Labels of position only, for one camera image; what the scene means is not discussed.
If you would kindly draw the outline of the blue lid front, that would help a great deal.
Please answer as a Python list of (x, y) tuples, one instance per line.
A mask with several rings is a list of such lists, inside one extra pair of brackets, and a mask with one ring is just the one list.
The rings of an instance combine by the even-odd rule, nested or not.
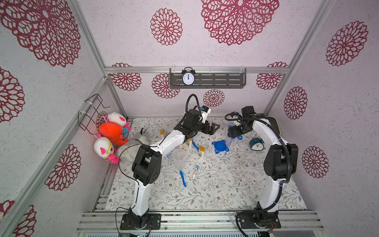
[(238, 125), (234, 125), (234, 126), (229, 125), (228, 126), (228, 137), (230, 137), (232, 139), (237, 138), (238, 140), (242, 140), (243, 136), (242, 136), (242, 133), (240, 132), (240, 126), (238, 126)]

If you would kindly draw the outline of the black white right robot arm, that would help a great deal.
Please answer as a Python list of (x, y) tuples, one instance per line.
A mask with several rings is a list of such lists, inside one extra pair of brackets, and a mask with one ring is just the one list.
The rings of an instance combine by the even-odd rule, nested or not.
[(243, 220), (253, 221), (254, 226), (260, 229), (281, 227), (277, 204), (285, 184), (290, 182), (291, 175), (296, 172), (299, 148), (296, 144), (290, 144), (281, 137), (277, 120), (274, 117), (256, 113), (253, 106), (246, 106), (241, 111), (242, 114), (232, 112), (225, 115), (225, 120), (238, 122), (228, 128), (228, 136), (237, 138), (255, 131), (264, 144), (269, 147), (264, 160), (267, 183), (262, 198), (253, 210), (235, 214), (236, 226), (246, 237), (248, 235), (241, 226)]

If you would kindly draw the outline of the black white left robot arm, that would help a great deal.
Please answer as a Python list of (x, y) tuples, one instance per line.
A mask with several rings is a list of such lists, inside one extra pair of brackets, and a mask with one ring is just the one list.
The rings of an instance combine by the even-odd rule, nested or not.
[(120, 146), (116, 152), (120, 162), (131, 163), (135, 182), (134, 199), (131, 207), (123, 215), (120, 230), (153, 229), (149, 220), (149, 198), (152, 184), (158, 179), (161, 171), (162, 158), (177, 146), (195, 137), (199, 132), (213, 135), (219, 125), (207, 120), (211, 109), (196, 105), (193, 109), (185, 108), (185, 114), (172, 132), (159, 142), (148, 145), (134, 138)]

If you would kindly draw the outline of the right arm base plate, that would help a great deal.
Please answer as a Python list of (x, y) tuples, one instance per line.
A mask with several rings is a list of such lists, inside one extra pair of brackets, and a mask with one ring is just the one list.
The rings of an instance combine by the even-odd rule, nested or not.
[(280, 229), (277, 212), (243, 213), (240, 217), (242, 229)]

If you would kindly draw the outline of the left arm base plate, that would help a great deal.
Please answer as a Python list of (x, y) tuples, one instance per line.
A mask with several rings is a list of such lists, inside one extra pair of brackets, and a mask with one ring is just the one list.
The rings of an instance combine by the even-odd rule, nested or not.
[(137, 216), (133, 212), (122, 216), (121, 230), (159, 230), (161, 225), (161, 214), (147, 213)]

